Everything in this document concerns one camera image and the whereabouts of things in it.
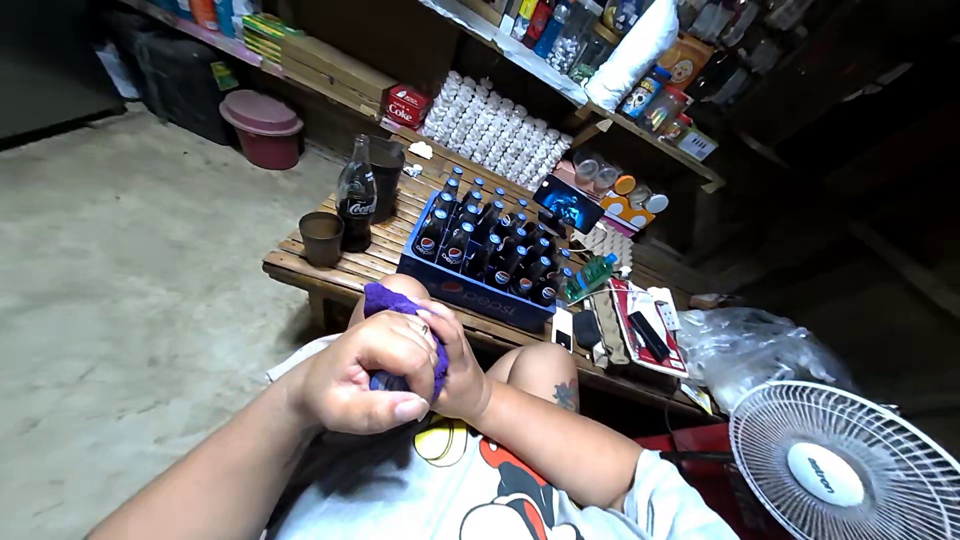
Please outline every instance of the electric fan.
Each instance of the electric fan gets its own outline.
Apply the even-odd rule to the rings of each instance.
[[[960,465],[889,410],[797,380],[750,391],[730,420],[744,479],[806,540],[960,537]]]

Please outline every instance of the red notebook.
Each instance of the red notebook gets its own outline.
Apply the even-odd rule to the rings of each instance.
[[[613,290],[613,307],[616,310],[616,318],[620,324],[620,329],[626,338],[627,349],[630,351],[630,357],[634,364],[638,364],[661,373],[666,373],[674,377],[679,377],[681,379],[688,378],[690,374],[686,370],[686,362],[684,362],[684,358],[680,355],[680,348],[677,346],[677,340],[673,338],[673,334],[667,331],[666,326],[663,324],[663,318],[660,316],[660,311],[653,302],[653,298],[650,297],[646,291],[630,282],[624,282],[622,280],[611,278],[610,287]],[[643,346],[643,338],[636,333],[633,327],[630,326],[630,322],[627,320],[627,315],[637,310],[637,301],[634,300],[633,302],[630,302],[630,299],[632,297],[638,298],[639,295],[646,295],[647,298],[642,300],[649,300],[649,303],[643,303],[643,308],[640,310],[640,312],[643,313],[647,321],[650,323],[650,326],[654,327],[654,330],[657,331],[657,333],[660,335],[660,338],[663,339],[664,343],[666,343],[667,348],[670,349],[670,354],[664,358],[663,361],[657,362],[654,360],[654,357],[650,354],[650,351],[647,351],[647,348]],[[630,306],[634,306],[635,308],[633,310],[628,310]]]

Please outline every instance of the green bottle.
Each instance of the green bottle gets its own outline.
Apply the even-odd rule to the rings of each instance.
[[[603,257],[594,257],[572,280],[567,280],[564,293],[569,302],[576,302],[587,296],[593,289],[605,282],[613,275],[613,265],[616,255],[607,254]]]

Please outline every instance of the white t-shirt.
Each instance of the white t-shirt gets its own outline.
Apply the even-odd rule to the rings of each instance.
[[[334,338],[304,347],[312,352],[301,359]],[[623,512],[578,506],[507,449],[462,420],[436,414],[379,435],[327,433],[319,456],[310,463],[316,471],[313,483],[274,527],[271,537],[736,538],[676,467],[651,451],[642,452],[637,460]]]

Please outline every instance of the brown plastic cup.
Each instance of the brown plastic cup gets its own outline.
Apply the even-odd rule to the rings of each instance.
[[[340,260],[344,220],[332,212],[310,212],[300,219],[306,259],[313,266],[333,266]]]

